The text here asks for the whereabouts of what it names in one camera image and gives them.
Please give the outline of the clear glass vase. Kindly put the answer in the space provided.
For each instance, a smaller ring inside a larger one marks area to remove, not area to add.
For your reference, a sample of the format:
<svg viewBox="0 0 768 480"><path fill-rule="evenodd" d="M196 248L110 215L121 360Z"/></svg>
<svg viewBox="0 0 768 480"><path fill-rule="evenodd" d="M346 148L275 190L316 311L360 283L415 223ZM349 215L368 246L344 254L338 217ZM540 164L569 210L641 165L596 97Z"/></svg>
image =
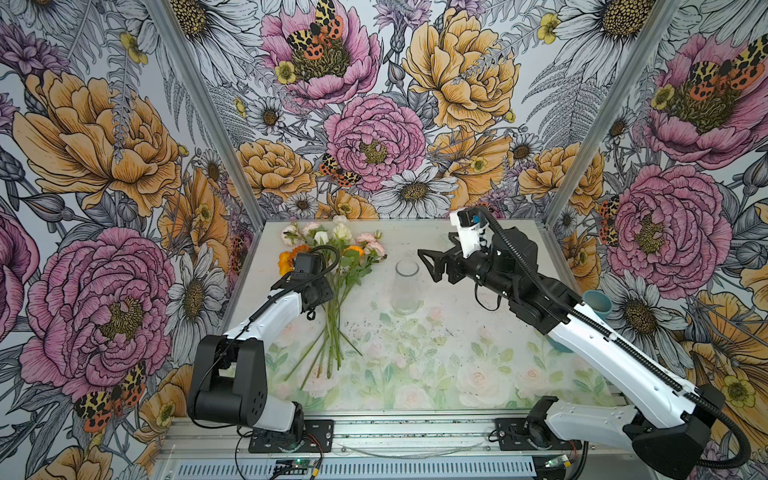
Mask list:
<svg viewBox="0 0 768 480"><path fill-rule="evenodd" d="M395 265L392 308L401 315L415 313L420 305L419 264L409 258Z"/></svg>

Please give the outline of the pink carnation flower stem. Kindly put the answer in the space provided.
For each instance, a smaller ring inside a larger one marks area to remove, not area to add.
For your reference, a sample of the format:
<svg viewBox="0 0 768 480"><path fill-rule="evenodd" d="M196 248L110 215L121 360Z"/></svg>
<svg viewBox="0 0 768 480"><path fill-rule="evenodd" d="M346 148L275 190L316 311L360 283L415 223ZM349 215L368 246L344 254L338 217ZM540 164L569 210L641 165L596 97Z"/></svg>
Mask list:
<svg viewBox="0 0 768 480"><path fill-rule="evenodd" d="M333 246L328 246L328 245L317 247L317 250L327 250L330 252L330 255L332 256L333 260L329 265L324 267L324 269L322 270L322 274L325 275L332 272L338 266L341 260L341 253L339 252L339 250ZM322 332L318 336L318 340L322 340L322 342L320 343L320 346L317 349L316 355L312 360L312 363L310 364L302 380L301 388L305 387L307 381L312 377L314 370L316 370L316 377L320 377L322 375L323 360L324 360L324 357L326 356L325 354L326 345L329 342L329 334L327 332L328 323L329 323L329 320L326 319L325 326L323 327Z"/></svg>

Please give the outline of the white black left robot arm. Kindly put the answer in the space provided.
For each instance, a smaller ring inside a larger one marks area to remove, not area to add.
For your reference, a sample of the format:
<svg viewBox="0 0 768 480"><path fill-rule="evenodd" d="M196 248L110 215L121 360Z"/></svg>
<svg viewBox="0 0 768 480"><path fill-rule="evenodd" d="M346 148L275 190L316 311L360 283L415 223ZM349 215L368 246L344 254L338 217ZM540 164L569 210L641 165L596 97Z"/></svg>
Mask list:
<svg viewBox="0 0 768 480"><path fill-rule="evenodd" d="M223 335L207 335L197 346L187 416L206 429L246 427L256 433L304 436L300 404L269 393L266 352L300 315L315 317L334 291L327 275L341 260L339 250L318 246L295 258L294 269L269 290L265 302Z"/></svg>

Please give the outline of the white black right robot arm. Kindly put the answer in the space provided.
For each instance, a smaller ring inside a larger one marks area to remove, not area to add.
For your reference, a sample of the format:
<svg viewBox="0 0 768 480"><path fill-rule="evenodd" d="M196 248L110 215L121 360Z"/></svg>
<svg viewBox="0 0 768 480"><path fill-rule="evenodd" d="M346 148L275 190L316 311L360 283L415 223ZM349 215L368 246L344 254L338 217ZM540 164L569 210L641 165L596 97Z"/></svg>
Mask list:
<svg viewBox="0 0 768 480"><path fill-rule="evenodd" d="M737 469L752 453L714 387L697 387L622 337L572 289L538 272L537 245L516 228L459 227L451 249L421 249L435 282L463 279L507 301L522 322L587 361L628 399L624 407L578 407L546 396L530 411L556 438L634 453L657 473L685 479L697 467Z"/></svg>

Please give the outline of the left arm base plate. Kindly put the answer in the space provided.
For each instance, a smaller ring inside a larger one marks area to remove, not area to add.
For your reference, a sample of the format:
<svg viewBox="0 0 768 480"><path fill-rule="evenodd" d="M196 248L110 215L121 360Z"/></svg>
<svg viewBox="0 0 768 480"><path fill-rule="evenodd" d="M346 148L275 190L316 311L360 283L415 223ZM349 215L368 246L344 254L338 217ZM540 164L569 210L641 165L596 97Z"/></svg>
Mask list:
<svg viewBox="0 0 768 480"><path fill-rule="evenodd" d="M305 420L303 430L275 432L257 429L251 436L248 452L252 454L329 453L332 450L335 422Z"/></svg>

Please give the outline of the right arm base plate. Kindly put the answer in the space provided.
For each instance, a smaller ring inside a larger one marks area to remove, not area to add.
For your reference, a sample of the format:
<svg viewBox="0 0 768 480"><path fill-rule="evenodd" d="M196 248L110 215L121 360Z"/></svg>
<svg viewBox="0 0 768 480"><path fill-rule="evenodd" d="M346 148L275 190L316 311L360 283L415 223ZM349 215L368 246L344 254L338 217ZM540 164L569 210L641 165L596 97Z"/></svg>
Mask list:
<svg viewBox="0 0 768 480"><path fill-rule="evenodd" d="M545 423L531 423L522 417L496 418L487 440L497 443L501 451L578 452L582 448L581 441L561 439Z"/></svg>

